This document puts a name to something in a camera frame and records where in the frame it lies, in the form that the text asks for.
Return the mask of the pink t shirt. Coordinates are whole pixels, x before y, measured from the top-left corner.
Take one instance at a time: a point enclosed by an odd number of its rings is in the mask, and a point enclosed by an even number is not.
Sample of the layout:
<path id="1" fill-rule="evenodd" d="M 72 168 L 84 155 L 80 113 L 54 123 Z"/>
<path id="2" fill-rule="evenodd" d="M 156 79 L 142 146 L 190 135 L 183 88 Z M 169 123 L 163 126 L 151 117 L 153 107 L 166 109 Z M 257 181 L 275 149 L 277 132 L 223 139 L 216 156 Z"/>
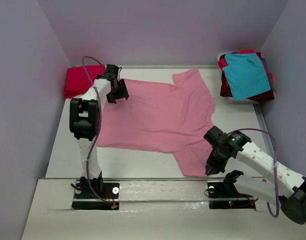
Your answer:
<path id="1" fill-rule="evenodd" d="M 172 154 L 183 175 L 203 177 L 215 103 L 199 70 L 172 80 L 126 80 L 129 98 L 105 104 L 97 146 Z"/>

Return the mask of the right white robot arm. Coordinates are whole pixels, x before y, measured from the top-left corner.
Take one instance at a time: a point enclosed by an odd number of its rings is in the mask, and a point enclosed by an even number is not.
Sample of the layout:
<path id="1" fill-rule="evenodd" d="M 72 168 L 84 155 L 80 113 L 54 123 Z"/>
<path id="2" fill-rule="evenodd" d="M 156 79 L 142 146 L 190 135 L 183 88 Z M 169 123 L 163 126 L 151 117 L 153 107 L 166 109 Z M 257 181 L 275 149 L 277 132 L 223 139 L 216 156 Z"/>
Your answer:
<path id="1" fill-rule="evenodd" d="M 275 205 L 278 217 L 282 212 L 297 224 L 306 223 L 306 176 L 294 172 L 261 150 L 240 129 L 225 133 L 214 126 L 206 132 L 204 139 L 212 151 L 206 161 L 206 175 L 224 173 L 228 161 L 236 159 L 258 172 L 263 179 L 248 177 L 239 170 L 227 173 L 223 190 L 228 196 L 237 193 L 252 195 Z"/>

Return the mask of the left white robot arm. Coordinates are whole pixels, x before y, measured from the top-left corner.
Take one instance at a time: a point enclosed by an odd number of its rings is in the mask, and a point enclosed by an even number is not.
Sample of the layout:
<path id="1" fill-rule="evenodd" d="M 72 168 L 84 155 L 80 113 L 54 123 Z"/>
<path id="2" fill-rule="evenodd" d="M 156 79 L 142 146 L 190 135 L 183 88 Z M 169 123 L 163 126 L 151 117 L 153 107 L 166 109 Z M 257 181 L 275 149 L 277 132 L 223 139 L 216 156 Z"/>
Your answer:
<path id="1" fill-rule="evenodd" d="M 105 72 L 90 80 L 91 87 L 81 97 L 70 101 L 69 130 L 79 146 L 82 173 L 74 188 L 90 197 L 101 198 L 104 183 L 97 157 L 97 139 L 102 126 L 105 103 L 115 104 L 128 99 L 125 81 L 120 78 L 122 67 L 109 64 Z"/>

